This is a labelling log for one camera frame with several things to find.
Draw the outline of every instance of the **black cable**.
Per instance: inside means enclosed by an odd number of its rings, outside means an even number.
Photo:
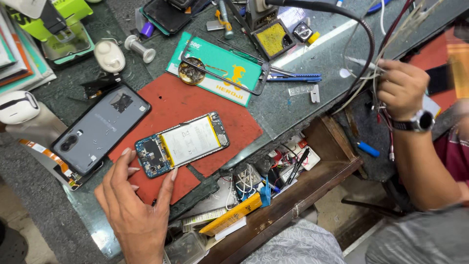
[[[287,147],[287,146],[286,146],[285,144],[283,144],[283,143],[280,143],[280,144],[281,144],[282,146],[286,147],[291,153],[293,153],[293,155],[296,156],[296,160],[297,160],[297,161],[300,160],[300,157],[298,157],[298,155],[297,155],[295,152],[293,152],[293,150],[291,150],[289,147]]]
[[[304,8],[304,9],[309,9],[313,11],[319,11],[319,12],[328,12],[328,13],[335,13],[339,14],[342,16],[346,16],[350,19],[353,19],[357,21],[362,27],[365,29],[368,39],[370,40],[370,52],[368,53],[368,59],[366,60],[365,66],[363,67],[362,71],[360,74],[356,77],[350,88],[348,89],[347,92],[347,97],[353,92],[355,85],[360,81],[360,78],[363,77],[365,72],[368,69],[368,66],[371,63],[371,60],[373,59],[373,55],[375,53],[375,37],[373,35],[373,32],[371,31],[370,26],[361,18],[359,18],[357,15],[354,13],[348,11],[345,8],[340,8],[336,5],[328,4],[328,3],[323,3],[323,2],[308,2],[304,0],[265,0],[266,4],[270,5],[275,5],[275,6],[289,6],[289,7],[297,7],[297,8]]]

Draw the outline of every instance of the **open drawer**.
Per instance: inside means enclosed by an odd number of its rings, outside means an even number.
[[[300,174],[298,182],[272,199],[270,206],[250,213],[247,225],[211,248],[200,263],[240,263],[363,163],[342,128],[328,116],[314,119],[303,134],[321,161]]]

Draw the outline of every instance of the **wristwatch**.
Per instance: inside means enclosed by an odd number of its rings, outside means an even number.
[[[433,114],[427,110],[419,110],[409,121],[391,121],[393,128],[399,130],[426,132],[435,125]]]

